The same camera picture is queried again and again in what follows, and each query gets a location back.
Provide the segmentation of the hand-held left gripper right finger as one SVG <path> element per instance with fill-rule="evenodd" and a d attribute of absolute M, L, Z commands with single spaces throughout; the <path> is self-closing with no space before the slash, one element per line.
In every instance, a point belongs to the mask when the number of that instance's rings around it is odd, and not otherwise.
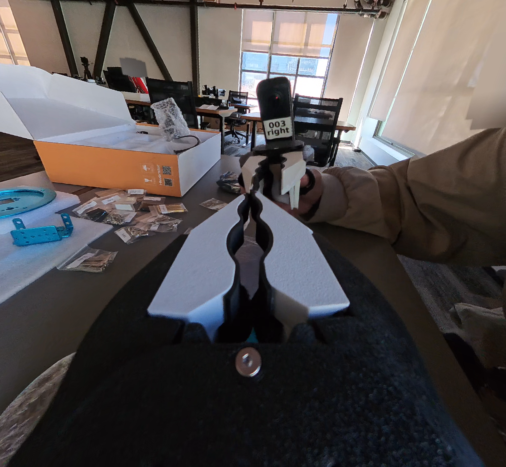
<path fill-rule="evenodd" d="M 262 193 L 253 193 L 253 199 L 259 204 L 257 234 L 267 229 L 261 270 L 270 286 L 270 309 L 284 334 L 297 324 L 346 310 L 350 301 L 313 231 Z"/>

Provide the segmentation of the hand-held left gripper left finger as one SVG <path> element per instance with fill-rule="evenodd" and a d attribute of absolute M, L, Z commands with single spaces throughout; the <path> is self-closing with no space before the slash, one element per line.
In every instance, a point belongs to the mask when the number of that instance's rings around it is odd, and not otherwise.
<path fill-rule="evenodd" d="M 211 341 L 239 311 L 240 270 L 235 258 L 244 243 L 244 220 L 250 208 L 245 195 L 194 228 L 148 306 L 153 317 L 203 326 Z"/>

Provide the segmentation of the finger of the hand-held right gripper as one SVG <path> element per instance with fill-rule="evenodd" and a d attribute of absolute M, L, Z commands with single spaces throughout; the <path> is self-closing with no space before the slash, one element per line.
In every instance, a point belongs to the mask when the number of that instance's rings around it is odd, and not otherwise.
<path fill-rule="evenodd" d="M 288 194 L 290 208 L 299 207 L 300 180 L 306 174 L 303 158 L 284 158 L 281 164 L 281 195 Z"/>
<path fill-rule="evenodd" d="M 239 159 L 243 188 L 246 194 L 258 191 L 263 180 L 263 155 L 243 155 Z"/>

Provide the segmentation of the person's right forearm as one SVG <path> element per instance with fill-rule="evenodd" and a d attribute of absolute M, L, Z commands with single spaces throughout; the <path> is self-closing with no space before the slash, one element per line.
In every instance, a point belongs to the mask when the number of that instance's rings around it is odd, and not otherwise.
<path fill-rule="evenodd" d="M 321 172 L 305 217 L 388 240 L 398 254 L 465 266 L 505 265 L 505 128 L 422 158 Z"/>

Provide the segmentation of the dark grey desk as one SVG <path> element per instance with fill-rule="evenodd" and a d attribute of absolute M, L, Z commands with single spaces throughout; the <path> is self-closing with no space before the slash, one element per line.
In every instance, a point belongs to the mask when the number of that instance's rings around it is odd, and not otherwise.
<path fill-rule="evenodd" d="M 413 337 L 437 392 L 486 466 L 505 466 L 505 445 L 394 250 L 380 237 L 326 223 L 312 229 L 383 294 Z M 38 375 L 74 352 L 128 278 L 175 233 L 132 245 L 108 232 L 93 247 L 118 251 L 103 273 L 52 269 L 1 304 L 1 411 Z"/>

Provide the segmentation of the person's right hand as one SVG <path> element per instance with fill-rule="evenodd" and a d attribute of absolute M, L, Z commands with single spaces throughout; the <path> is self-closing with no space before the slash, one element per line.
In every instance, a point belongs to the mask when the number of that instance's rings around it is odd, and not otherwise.
<path fill-rule="evenodd" d="M 306 169 L 300 180 L 299 206 L 296 216 L 301 219 L 311 219 L 314 216 L 323 195 L 323 179 L 317 170 Z"/>

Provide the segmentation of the black foil bag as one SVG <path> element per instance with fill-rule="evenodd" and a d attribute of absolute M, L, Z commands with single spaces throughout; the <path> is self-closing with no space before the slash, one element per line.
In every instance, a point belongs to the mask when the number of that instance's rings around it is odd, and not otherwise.
<path fill-rule="evenodd" d="M 224 174 L 220 175 L 220 178 L 217 180 L 218 187 L 231 194 L 238 195 L 241 193 L 241 186 L 239 184 L 239 175 L 232 171 L 227 171 Z"/>

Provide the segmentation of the black swivel office chair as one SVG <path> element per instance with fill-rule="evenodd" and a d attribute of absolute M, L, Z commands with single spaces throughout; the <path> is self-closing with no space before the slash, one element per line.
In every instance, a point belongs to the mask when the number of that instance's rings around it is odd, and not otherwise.
<path fill-rule="evenodd" d="M 248 96 L 248 92 L 229 91 L 227 99 L 229 105 L 236 108 L 237 111 L 225 118 L 225 125 L 228 127 L 225 136 L 231 135 L 233 139 L 237 140 L 237 144 L 240 144 L 241 138 L 244 138 L 248 143 L 248 122 L 243 117 L 250 113 L 250 106 L 247 103 Z"/>

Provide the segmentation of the grid window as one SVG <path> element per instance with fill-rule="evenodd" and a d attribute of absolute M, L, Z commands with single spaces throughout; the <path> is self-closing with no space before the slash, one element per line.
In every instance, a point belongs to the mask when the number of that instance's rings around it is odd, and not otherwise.
<path fill-rule="evenodd" d="M 260 81 L 286 77 L 293 95 L 323 95 L 338 22 L 338 13 L 243 10 L 240 90 L 255 100 Z"/>

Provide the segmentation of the black mesh office chair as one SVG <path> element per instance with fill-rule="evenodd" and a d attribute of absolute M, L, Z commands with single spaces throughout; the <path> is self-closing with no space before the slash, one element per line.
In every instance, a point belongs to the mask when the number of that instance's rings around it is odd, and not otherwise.
<path fill-rule="evenodd" d="M 293 102 L 296 137 L 314 150 L 312 165 L 333 166 L 342 130 L 338 118 L 343 98 L 309 97 L 295 94 Z"/>
<path fill-rule="evenodd" d="M 177 82 L 147 77 L 146 85 L 151 104 L 172 98 L 180 108 L 188 127 L 190 129 L 199 129 L 199 120 L 191 81 Z"/>

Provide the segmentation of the wooden-top table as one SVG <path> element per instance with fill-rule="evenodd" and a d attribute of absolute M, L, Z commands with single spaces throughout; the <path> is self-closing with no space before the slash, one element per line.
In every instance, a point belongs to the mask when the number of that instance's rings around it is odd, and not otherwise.
<path fill-rule="evenodd" d="M 236 108 L 229 109 L 206 109 L 203 107 L 197 107 L 196 112 L 199 115 L 204 115 L 206 117 L 211 117 L 219 120 L 220 127 L 220 137 L 221 137 L 221 154 L 224 154 L 225 149 L 225 134 L 224 134 L 224 120 L 227 117 L 230 117 L 232 114 L 237 112 Z"/>
<path fill-rule="evenodd" d="M 252 123 L 252 127 L 250 130 L 250 150 L 252 151 L 254 147 L 256 146 L 256 134 L 257 134 L 257 125 L 258 123 L 262 122 L 262 118 L 259 112 L 249 113 L 245 115 L 239 116 L 241 119 L 244 119 L 248 122 Z M 294 119 L 295 122 L 304 123 L 304 124 L 312 124 L 314 125 L 320 125 L 324 127 L 331 126 L 331 122 L 328 120 L 323 119 L 317 119 L 314 117 L 301 117 L 301 116 L 295 116 Z M 343 121 L 338 121 L 336 123 L 336 129 L 339 131 L 339 135 L 341 135 L 342 132 L 349 132 L 349 131 L 355 131 L 356 127 L 348 124 Z"/>

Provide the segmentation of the pile of small screw bags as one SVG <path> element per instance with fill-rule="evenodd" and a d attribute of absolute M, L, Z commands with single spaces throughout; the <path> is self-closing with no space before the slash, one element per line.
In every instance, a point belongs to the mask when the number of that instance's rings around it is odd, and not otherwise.
<path fill-rule="evenodd" d="M 183 203 L 153 196 L 143 189 L 99 191 L 73 209 L 76 217 L 111 225 L 126 244 L 157 233 L 176 232 L 187 212 Z"/>

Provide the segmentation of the bubble-wrapped black part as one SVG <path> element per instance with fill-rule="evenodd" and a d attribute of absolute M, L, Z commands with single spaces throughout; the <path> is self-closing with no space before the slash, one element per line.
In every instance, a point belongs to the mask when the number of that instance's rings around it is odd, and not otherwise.
<path fill-rule="evenodd" d="M 174 98 L 169 97 L 152 103 L 150 108 L 154 112 L 158 127 L 166 141 L 175 141 L 191 135 L 183 113 Z"/>

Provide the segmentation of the beige roller blind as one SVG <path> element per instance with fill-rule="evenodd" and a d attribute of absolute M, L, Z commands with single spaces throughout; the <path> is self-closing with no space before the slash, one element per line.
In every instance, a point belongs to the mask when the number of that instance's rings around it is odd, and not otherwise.
<path fill-rule="evenodd" d="M 505 0 L 431 0 L 380 138 L 430 154 L 480 131 L 468 117 Z"/>
<path fill-rule="evenodd" d="M 368 116 L 386 121 L 431 0 L 403 0 Z"/>

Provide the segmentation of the orange and white cardboard box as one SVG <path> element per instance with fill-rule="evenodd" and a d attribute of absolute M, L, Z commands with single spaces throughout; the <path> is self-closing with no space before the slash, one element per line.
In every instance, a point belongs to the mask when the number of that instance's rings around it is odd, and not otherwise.
<path fill-rule="evenodd" d="M 218 132 L 168 142 L 115 90 L 1 64 L 1 132 L 31 139 L 53 182 L 182 197 L 221 157 Z"/>

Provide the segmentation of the white foam sheet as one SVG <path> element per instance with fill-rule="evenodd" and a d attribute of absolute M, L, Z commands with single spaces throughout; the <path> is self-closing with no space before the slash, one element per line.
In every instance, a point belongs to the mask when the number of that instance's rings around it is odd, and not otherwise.
<path fill-rule="evenodd" d="M 78 203 L 78 196 L 57 192 L 56 198 L 41 208 L 1 219 L 1 302 L 112 229 L 105 223 L 72 217 L 74 229 L 68 238 L 26 247 L 17 247 L 13 244 L 10 235 L 10 231 L 15 229 L 13 218 L 21 218 L 27 228 L 58 226 L 62 225 L 62 220 L 57 212 Z"/>

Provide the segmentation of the person's beige trousers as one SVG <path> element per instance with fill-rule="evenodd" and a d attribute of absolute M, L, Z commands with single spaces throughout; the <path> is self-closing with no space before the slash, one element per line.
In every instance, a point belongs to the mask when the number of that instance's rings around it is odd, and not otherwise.
<path fill-rule="evenodd" d="M 502 307 L 487 309 L 471 304 L 455 304 L 451 315 L 460 336 L 487 367 L 505 367 L 505 316 Z"/>

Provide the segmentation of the plastic-wrapped round bearing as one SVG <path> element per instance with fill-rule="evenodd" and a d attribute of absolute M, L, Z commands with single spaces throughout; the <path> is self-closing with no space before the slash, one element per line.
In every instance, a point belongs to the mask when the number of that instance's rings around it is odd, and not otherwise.
<path fill-rule="evenodd" d="M 73 360 L 72 353 L 39 375 L 1 414 L 1 466 L 7 466 L 47 411 Z"/>

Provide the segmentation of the blue metal U bracket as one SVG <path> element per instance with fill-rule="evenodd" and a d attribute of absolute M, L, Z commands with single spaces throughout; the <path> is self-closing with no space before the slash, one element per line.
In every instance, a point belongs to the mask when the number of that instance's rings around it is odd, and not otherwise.
<path fill-rule="evenodd" d="M 72 235 L 73 223 L 67 213 L 61 214 L 62 226 L 48 225 L 37 228 L 26 228 L 21 218 L 14 218 L 15 230 L 10 232 L 13 244 L 17 247 L 61 241 Z"/>

